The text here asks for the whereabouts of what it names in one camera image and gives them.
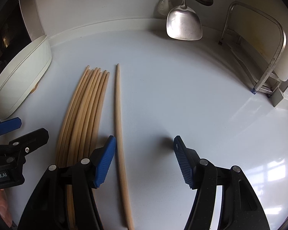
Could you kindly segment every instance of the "white bowl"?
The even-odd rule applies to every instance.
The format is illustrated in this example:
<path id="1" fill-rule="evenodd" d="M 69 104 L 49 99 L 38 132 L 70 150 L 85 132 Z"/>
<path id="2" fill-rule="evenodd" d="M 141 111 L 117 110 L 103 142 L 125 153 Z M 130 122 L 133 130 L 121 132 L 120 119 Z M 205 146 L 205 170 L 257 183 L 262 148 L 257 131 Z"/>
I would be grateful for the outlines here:
<path id="1" fill-rule="evenodd" d="M 0 74 L 0 118 L 9 117 L 39 82 L 52 60 L 47 36 L 21 50 Z"/>

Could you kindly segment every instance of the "wooden chopstick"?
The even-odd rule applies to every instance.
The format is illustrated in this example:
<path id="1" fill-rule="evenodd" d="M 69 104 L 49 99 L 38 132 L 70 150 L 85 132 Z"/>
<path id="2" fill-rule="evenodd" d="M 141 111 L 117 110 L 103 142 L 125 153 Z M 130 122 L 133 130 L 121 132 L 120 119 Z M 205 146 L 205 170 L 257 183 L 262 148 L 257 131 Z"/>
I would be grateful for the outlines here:
<path id="1" fill-rule="evenodd" d="M 68 132 L 68 129 L 70 127 L 71 124 L 71 119 L 72 119 L 72 115 L 74 113 L 75 110 L 78 110 L 78 108 L 76 108 L 76 104 L 77 101 L 79 100 L 79 97 L 81 95 L 82 89 L 85 85 L 85 82 L 90 74 L 90 70 L 89 70 L 90 66 L 87 66 L 78 85 L 77 88 L 73 94 L 73 97 L 71 98 L 71 102 L 68 106 L 67 112 L 65 114 L 65 118 L 64 118 L 64 122 L 62 124 L 61 127 L 61 132 L 59 135 L 59 139 L 58 139 L 58 143 L 57 143 L 57 153 L 56 153 L 56 164 L 59 167 L 62 167 L 62 159 L 63 159 L 63 155 L 64 155 L 64 151 L 65 148 L 68 149 L 68 145 L 65 145 L 65 141 L 66 141 L 66 135 Z"/>
<path id="2" fill-rule="evenodd" d="M 99 130 L 99 124 L 100 124 L 100 117 L 101 117 L 101 111 L 103 109 L 103 101 L 105 99 L 105 93 L 106 93 L 106 89 L 107 89 L 107 85 L 108 85 L 109 76 L 110 76 L 110 73 L 107 72 L 105 81 L 103 82 L 103 85 L 102 85 L 100 97 L 99 97 L 99 100 L 98 100 L 98 106 L 97 106 L 96 115 L 95 115 L 95 119 L 94 119 L 93 130 L 92 130 L 91 146 L 90 146 L 89 155 L 96 148 L 98 130 Z"/>
<path id="3" fill-rule="evenodd" d="M 119 64 L 116 68 L 116 85 L 115 85 L 115 129 L 116 129 L 116 146 L 117 146 L 117 157 L 118 157 L 118 173 L 119 181 L 121 186 L 122 201 L 124 206 L 125 218 L 127 223 L 128 230 L 134 230 L 127 178 L 125 171 L 125 160 L 124 160 L 124 151 L 123 151 L 123 136 L 122 136 L 122 117 L 121 117 L 121 92 L 120 92 L 120 70 Z"/>
<path id="4" fill-rule="evenodd" d="M 63 140 L 62 140 L 62 144 L 64 144 L 65 146 L 65 150 L 64 150 L 64 153 L 63 153 L 63 157 L 62 157 L 62 167 L 66 167 L 67 166 L 67 158 L 68 158 L 68 152 L 69 152 L 69 145 L 70 145 L 70 140 L 71 140 L 71 135 L 72 135 L 72 132 L 73 132 L 73 129 L 74 129 L 74 123 L 75 123 L 75 120 L 76 120 L 76 117 L 77 117 L 77 114 L 78 114 L 78 111 L 79 111 L 79 107 L 80 107 L 80 104 L 81 104 L 81 101 L 82 101 L 82 98 L 83 98 L 83 95 L 85 93 L 85 90 L 86 90 L 86 87 L 88 86 L 88 82 L 91 78 L 93 74 L 93 71 L 92 70 L 89 70 L 89 74 L 87 76 L 87 79 L 82 87 L 82 90 L 81 90 L 81 93 L 79 95 L 79 98 L 76 102 L 76 105 L 75 105 L 75 108 L 74 108 L 74 111 L 71 115 L 71 120 L 70 120 L 70 124 L 68 126 L 68 130 L 64 132 L 64 135 L 63 135 Z"/>
<path id="5" fill-rule="evenodd" d="M 95 70 L 94 70 L 94 72 L 90 78 L 90 81 L 88 83 L 88 86 L 85 89 L 85 93 L 83 95 L 83 98 L 82 98 L 82 101 L 81 101 L 81 104 L 80 104 L 80 107 L 78 110 L 76 121 L 74 123 L 74 129 L 73 129 L 72 135 L 71 135 L 69 150 L 68 150 L 67 166 L 74 165 L 74 155 L 78 155 L 78 148 L 79 148 L 79 143 L 80 143 L 80 138 L 81 138 L 81 134 L 79 136 L 79 128 L 81 128 L 82 114 L 85 110 L 85 105 L 86 105 L 86 102 L 87 102 L 94 78 L 97 74 L 97 71 L 98 71 L 98 69 L 95 68 Z"/>
<path id="6" fill-rule="evenodd" d="M 91 138 L 92 138 L 92 132 L 93 132 L 93 127 L 94 127 L 94 119 L 95 119 L 95 115 L 96 115 L 96 110 L 97 110 L 98 101 L 99 101 L 99 97 L 101 94 L 102 86 L 103 86 L 103 83 L 104 83 L 105 78 L 106 78 L 106 74 L 107 74 L 107 71 L 104 71 L 103 75 L 101 77 L 101 81 L 100 81 L 99 86 L 98 86 L 95 101 L 93 104 L 93 109 L 91 111 L 90 121 L 88 124 L 88 132 L 87 132 L 87 135 L 85 138 L 84 153 L 83 153 L 84 158 L 89 158 Z"/>
<path id="7" fill-rule="evenodd" d="M 87 114 L 87 111 L 88 111 L 88 106 L 90 104 L 91 96 L 93 94 L 94 87 L 95 87 L 95 84 L 96 84 L 96 82 L 98 80 L 99 74 L 100 74 L 100 68 L 97 70 L 97 72 L 95 74 L 93 83 L 91 84 L 91 87 L 90 87 L 90 90 L 89 90 L 89 93 L 88 93 L 88 97 L 86 99 L 86 102 L 85 102 L 85 105 L 84 105 L 84 108 L 83 108 L 83 111 L 82 111 L 82 115 L 81 115 L 81 119 L 80 119 L 80 125 L 79 125 L 79 128 L 78 128 L 76 145 L 75 145 L 75 149 L 74 149 L 74 162 L 73 162 L 73 164 L 76 164 L 77 160 L 78 160 L 78 154 L 79 154 L 81 136 L 82 136 L 82 133 L 83 133 L 83 126 L 84 126 L 84 122 L 85 122 L 85 117 L 86 117 L 86 114 Z"/>
<path id="8" fill-rule="evenodd" d="M 78 162 L 81 161 L 83 158 L 85 158 L 83 155 L 84 146 L 85 146 L 85 139 L 86 139 L 86 135 L 88 134 L 88 124 L 91 120 L 90 116 L 91 116 L 94 101 L 96 98 L 97 89 L 98 89 L 99 84 L 100 84 L 101 76 L 102 76 L 102 73 L 99 73 L 97 81 L 96 81 L 95 86 L 94 86 L 93 93 L 92 93 L 91 98 L 90 98 L 88 109 L 87 109 L 87 112 L 85 115 L 83 129 L 82 129 L 82 133 L 81 133 L 81 140 L 80 140 L 80 145 L 79 145 Z"/>
<path id="9" fill-rule="evenodd" d="M 74 199 L 72 196 L 72 185 L 66 185 L 66 196 L 67 196 L 67 213 L 69 226 L 71 230 L 76 230 L 76 219 L 74 215 Z"/>

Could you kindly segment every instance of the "white wall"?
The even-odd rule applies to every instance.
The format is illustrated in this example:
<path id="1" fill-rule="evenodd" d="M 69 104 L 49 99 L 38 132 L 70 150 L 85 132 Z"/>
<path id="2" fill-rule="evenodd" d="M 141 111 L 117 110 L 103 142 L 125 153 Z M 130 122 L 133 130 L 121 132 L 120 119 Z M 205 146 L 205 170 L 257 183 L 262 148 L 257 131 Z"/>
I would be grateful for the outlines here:
<path id="1" fill-rule="evenodd" d="M 202 24 L 221 30 L 229 4 L 234 0 L 214 0 L 210 7 L 194 0 L 187 3 L 199 14 Z M 64 30 L 101 21 L 123 18 L 157 17 L 159 0 L 36 0 L 44 31 L 53 36 Z M 172 0 L 179 5 L 181 0 Z"/>
<path id="2" fill-rule="evenodd" d="M 282 0 L 239 0 L 274 17 L 286 33 L 286 47 L 275 72 L 280 79 L 288 79 L 288 9 Z M 230 27 L 243 36 L 260 54 L 270 62 L 280 41 L 275 24 L 256 13 L 236 6 Z"/>

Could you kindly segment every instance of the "metal screw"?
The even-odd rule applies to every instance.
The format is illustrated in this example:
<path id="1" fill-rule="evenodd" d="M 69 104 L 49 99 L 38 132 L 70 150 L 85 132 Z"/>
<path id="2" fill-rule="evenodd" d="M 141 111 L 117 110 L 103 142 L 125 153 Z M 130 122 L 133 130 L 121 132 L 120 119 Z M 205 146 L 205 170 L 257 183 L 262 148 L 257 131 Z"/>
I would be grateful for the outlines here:
<path id="1" fill-rule="evenodd" d="M 208 165 L 208 161 L 206 159 L 201 159 L 200 164 L 206 166 L 206 165 Z"/>
<path id="2" fill-rule="evenodd" d="M 13 158 L 13 157 L 9 157 L 9 158 L 7 158 L 7 160 L 6 160 L 7 163 L 11 163 L 12 161 L 14 161 L 14 158 Z"/>
<path id="3" fill-rule="evenodd" d="M 239 172 L 241 171 L 241 169 L 240 169 L 240 167 L 238 167 L 238 166 L 234 166 L 234 167 L 233 167 L 233 171 L 239 173 Z"/>
<path id="4" fill-rule="evenodd" d="M 90 160 L 88 158 L 84 158 L 81 160 L 82 164 L 88 164 L 90 162 Z"/>
<path id="5" fill-rule="evenodd" d="M 50 165 L 50 166 L 48 167 L 48 169 L 49 169 L 50 171 L 53 171 L 53 170 L 56 169 L 56 166 L 55 166 L 54 164 L 52 164 L 52 165 Z"/>

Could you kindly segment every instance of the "metal dish rack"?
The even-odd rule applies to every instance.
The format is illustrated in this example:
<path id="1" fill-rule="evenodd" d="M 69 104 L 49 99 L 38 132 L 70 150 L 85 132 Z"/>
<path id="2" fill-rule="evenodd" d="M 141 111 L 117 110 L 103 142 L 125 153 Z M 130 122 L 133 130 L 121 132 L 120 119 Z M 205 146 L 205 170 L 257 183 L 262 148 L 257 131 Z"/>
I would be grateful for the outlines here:
<path id="1" fill-rule="evenodd" d="M 258 64 L 240 46 L 241 40 L 243 39 L 242 36 L 239 35 L 237 32 L 235 32 L 234 30 L 228 28 L 228 22 L 231 18 L 232 11 L 236 5 L 250 9 L 250 10 L 260 14 L 261 16 L 267 18 L 268 20 L 273 22 L 278 27 L 278 29 L 280 31 L 280 38 L 281 39 L 280 39 L 280 42 L 278 44 L 278 47 L 277 47 L 271 61 L 267 64 L 266 70 L 263 72 L 263 74 L 261 76 L 258 76 L 258 73 L 262 73 Z M 230 40 L 225 41 L 224 37 L 225 37 L 226 33 L 228 33 L 232 36 L 236 36 L 237 41 L 236 42 L 233 42 Z M 230 6 L 228 8 L 224 28 L 222 31 L 221 39 L 219 41 L 220 45 L 222 45 L 223 43 L 228 45 L 228 47 L 231 49 L 231 52 L 233 53 L 235 59 L 238 61 L 238 63 L 241 65 L 241 67 L 243 68 L 243 70 L 245 71 L 245 73 L 247 74 L 249 79 L 251 80 L 251 82 L 254 86 L 254 88 L 251 90 L 251 92 L 253 94 L 256 94 L 257 92 L 263 92 L 263 93 L 266 93 L 268 95 L 271 95 L 280 86 L 282 81 L 280 80 L 280 78 L 276 75 L 276 73 L 273 70 L 276 67 L 277 62 L 280 59 L 280 57 L 281 57 L 281 55 L 285 49 L 286 34 L 284 32 L 282 25 L 276 19 L 274 19 L 272 16 L 266 14 L 265 12 L 255 8 L 255 7 L 252 7 L 250 5 L 247 5 L 247 4 L 239 2 L 239 1 L 234 1 L 230 4 Z M 269 77 L 272 78 L 273 80 L 275 80 L 275 84 L 273 86 L 271 86 L 267 82 L 267 79 Z"/>

